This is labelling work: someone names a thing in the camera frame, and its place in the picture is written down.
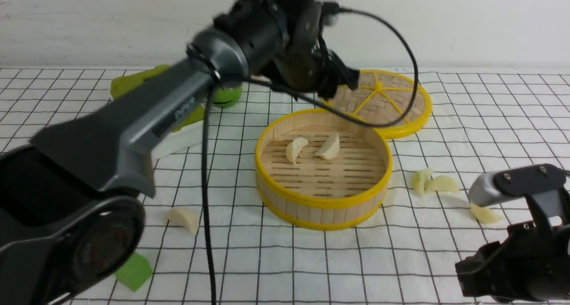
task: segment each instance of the white wall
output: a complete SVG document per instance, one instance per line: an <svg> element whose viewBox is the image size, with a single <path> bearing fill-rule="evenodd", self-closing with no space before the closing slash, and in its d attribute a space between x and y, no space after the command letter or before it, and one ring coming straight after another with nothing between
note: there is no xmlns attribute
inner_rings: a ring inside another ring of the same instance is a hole
<svg viewBox="0 0 570 305"><path fill-rule="evenodd" d="M421 66L570 66L570 0L338 0L408 39ZM155 65L232 0L0 0L0 65ZM406 66L394 37L342 17L329 45L356 66Z"/></svg>

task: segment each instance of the bamboo steamer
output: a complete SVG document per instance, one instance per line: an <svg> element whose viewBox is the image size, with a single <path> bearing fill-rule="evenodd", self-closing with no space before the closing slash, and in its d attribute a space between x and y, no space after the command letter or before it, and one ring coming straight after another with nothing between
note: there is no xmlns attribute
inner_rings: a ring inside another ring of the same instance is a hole
<svg viewBox="0 0 570 305"><path fill-rule="evenodd" d="M340 134L340 152L314 157L326 139ZM309 144L297 164L285 158L297 137ZM303 110L269 125L255 147L255 178L261 200L279 218L302 228L340 230L360 224L381 205L392 157L378 130L360 127L326 110Z"/></svg>

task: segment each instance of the green block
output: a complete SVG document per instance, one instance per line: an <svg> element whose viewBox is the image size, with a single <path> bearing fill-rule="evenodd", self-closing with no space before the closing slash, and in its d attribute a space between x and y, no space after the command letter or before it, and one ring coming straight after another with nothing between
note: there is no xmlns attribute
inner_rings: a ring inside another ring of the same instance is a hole
<svg viewBox="0 0 570 305"><path fill-rule="evenodd" d="M152 268L146 258L135 252L130 256L130 259L114 273L114 276L117 278L117 281L134 292L152 276Z"/></svg>
<svg viewBox="0 0 570 305"><path fill-rule="evenodd" d="M242 86L234 89L220 89L214 95L214 106L220 108L229 108L234 106L242 96Z"/></svg>

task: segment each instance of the yellow rim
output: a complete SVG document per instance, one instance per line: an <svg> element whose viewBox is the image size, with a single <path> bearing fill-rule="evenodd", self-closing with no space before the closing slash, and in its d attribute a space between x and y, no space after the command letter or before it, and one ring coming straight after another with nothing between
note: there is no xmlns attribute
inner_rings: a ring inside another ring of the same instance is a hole
<svg viewBox="0 0 570 305"><path fill-rule="evenodd" d="M387 76L391 76L391 77L396 77L402 80L405 80L409 83L411 83L412 85L414 84L414 80L403 76L399 73L395 73L395 72L389 72L389 71L384 71L384 70L374 70L374 69L366 69L366 70L361 70L362 73L372 73L374 74L374 78L376 80L376 83L379 83L378 81L378 77L376 76L376 73L379 74L384 74ZM362 86L362 88L365 89L369 89L368 86ZM407 88L382 88L381 90L401 90L403 92L406 91L410 91L411 92L411 88L407 89ZM432 114L432 109L433 109L433 105L432 105L432 100L429 97L428 92L423 88L423 86L421 86L420 84L418 84L418 92L422 95L423 97L423 101L425 103L425 108L423 109L423 112L421 115L419 115L418 118L416 118L413 121L409 121L407 118L405 118L406 120L406 124L405 125L401 125L401 126L394 126L394 127L389 127L389 128L378 128L378 132L379 134L381 134L381 136L383 136L386 139L398 139L398 138L404 138L407 136L410 136L411 134L415 134L417 133L420 129L423 128L423 126L425 126L429 120L429 117ZM401 113L401 110L399 110L399 108L397 106L395 106L395 103L393 102L393 100L391 98L389 98L384 92L381 92L381 94L390 101L390 103L392 104L392 106L396 109L397 112ZM366 100L360 105L360 107L363 107L366 102L369 100L370 96L368 98L366 98ZM332 102L324 102L325 104L332 106ZM354 116L354 114L356 112L358 112L358 110L360 109L360 107L355 110L352 113L348 113Z"/></svg>
<svg viewBox="0 0 570 305"><path fill-rule="evenodd" d="M360 194L350 196L350 197L345 197L345 198L338 198L338 199L316 198L316 197L301 195L299 193L295 193L295 192L293 192L289 189L286 189L285 187L279 185L279 183L277 183L275 180L273 180L269 176L269 174L265 171L265 169L263 168L263 165L261 163L261 141L265 137L265 135L269 132L269 130L271 130L271 128L273 128L276 124L279 124L283 120L289 119L289 118L296 116L298 114L309 114L312 112L327 112L327 111L321 110L321 109L314 109L314 110L302 110L299 112L294 112L293 114L288 114L287 116L283 116L283 117L273 121L273 123L271 123L267 128L265 128L265 130L263 131L263 133L259 137L257 144L255 146L255 166L256 166L256 169L261 176L262 181L265 184L267 184L269 189L271 189L276 194L279 194L280 196L282 196L286 200L296 202L299 205L305 205L305 206L317 207L317 208L329 208L329 209L347 208L347 207L351 207L351 206L355 206L355 205L360 205L361 203L363 203L363 202L367 201L368 199L371 199L373 196L377 195L382 189L384 189L387 186L387 182L391 176L391 170L392 170L393 162L392 162L390 147L388 146L386 139L384 139L382 134L380 134L378 132L378 130L376 130L376 129L374 131L376 132L377 136L382 140L382 143L384 144L384 147L386 148L386 151L387 151L388 164L387 164L387 168L386 168L386 173L384 174L382 179L380 179L380 181L376 185L374 185L373 187L371 187L370 189L368 189L366 191L363 191Z"/></svg>
<svg viewBox="0 0 570 305"><path fill-rule="evenodd" d="M357 218L355 220L352 220L350 222L346 222L346 223L342 223L342 224L317 224L317 223L305 222L304 220L298 220L297 218L293 218L293 217L283 213L282 211L277 210L277 208L273 207L273 205L271 205L271 203L269 203L269 201L267 201L267 199L265 198L265 196L263 195L261 190L259 190L259 185L257 186L257 193L259 194L259 197L261 198L261 201L265 204L265 206L267 206L267 208L271 212L273 212L273 214L275 214L277 217L281 218L285 222L288 222L289 224L293 224L295 226L299 226L301 228L306 228L306 229L311 229L311 230L326 230L326 231L342 230L342 229L354 227L354 226L364 222L365 220L370 218L372 215L376 214L380 205L382 205L382 203L384 202L384 198L386 198L386 193L384 193L382 195L382 198L381 198L379 204L374 206L371 211L364 214L364 216Z"/></svg>

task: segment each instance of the green cylinder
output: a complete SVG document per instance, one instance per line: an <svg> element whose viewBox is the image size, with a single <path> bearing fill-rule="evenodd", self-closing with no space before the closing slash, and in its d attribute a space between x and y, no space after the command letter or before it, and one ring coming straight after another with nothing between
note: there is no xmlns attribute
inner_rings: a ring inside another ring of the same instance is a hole
<svg viewBox="0 0 570 305"><path fill-rule="evenodd" d="M234 106L242 96L242 86L233 89L220 89L214 95L214 106L220 108L229 108Z"/></svg>

